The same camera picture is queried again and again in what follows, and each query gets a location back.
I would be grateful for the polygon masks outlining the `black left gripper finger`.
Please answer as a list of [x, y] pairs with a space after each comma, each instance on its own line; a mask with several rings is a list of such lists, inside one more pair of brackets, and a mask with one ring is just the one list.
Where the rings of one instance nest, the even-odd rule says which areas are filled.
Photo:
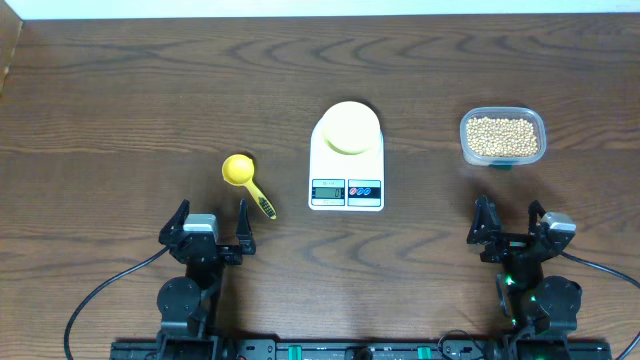
[[240, 201], [236, 238], [239, 240], [243, 255], [254, 255], [256, 253], [256, 243], [249, 222], [248, 203], [245, 199]]
[[175, 214], [162, 227], [159, 232], [159, 243], [162, 245], [175, 245], [184, 238], [184, 224], [189, 215], [190, 202], [184, 199]]

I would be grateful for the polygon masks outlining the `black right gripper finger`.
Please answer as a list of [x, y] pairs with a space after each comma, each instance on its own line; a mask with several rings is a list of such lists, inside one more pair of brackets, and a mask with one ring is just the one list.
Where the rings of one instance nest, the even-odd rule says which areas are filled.
[[542, 222], [545, 214], [546, 210], [538, 200], [534, 200], [528, 207], [528, 232], [535, 239], [539, 239], [545, 233], [546, 225]]
[[486, 195], [475, 201], [475, 213], [466, 242], [472, 245], [486, 245], [495, 240], [502, 231], [502, 222], [496, 207]]

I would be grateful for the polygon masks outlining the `yellow measuring scoop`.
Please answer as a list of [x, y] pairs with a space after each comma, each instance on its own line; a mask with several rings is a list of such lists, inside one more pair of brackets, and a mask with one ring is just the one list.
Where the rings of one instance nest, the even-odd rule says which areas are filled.
[[250, 157], [244, 154], [229, 156], [223, 162], [221, 172], [223, 179], [230, 185], [244, 187], [268, 218], [277, 218], [274, 206], [254, 182], [255, 166]]

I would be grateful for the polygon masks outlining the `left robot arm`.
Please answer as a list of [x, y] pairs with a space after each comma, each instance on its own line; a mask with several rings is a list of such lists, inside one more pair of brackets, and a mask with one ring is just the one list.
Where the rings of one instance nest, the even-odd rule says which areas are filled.
[[157, 295], [161, 313], [157, 359], [238, 357], [236, 342], [215, 329], [215, 318], [225, 268], [256, 253], [246, 200], [240, 201], [236, 238], [236, 244], [221, 244], [216, 216], [192, 214], [188, 200], [160, 230], [159, 243], [186, 270], [168, 280]]

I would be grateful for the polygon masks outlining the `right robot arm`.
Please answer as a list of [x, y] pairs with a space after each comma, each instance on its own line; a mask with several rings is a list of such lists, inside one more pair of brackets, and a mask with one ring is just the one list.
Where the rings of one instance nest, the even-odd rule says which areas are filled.
[[484, 247], [483, 262], [503, 267], [496, 287], [501, 310], [513, 326], [512, 332], [487, 345], [488, 359], [572, 357], [568, 334], [577, 329], [582, 288], [565, 277], [544, 275], [542, 264], [561, 254], [576, 229], [569, 215], [546, 211], [533, 201], [527, 232], [505, 232], [495, 204], [485, 195], [475, 201], [467, 243]]

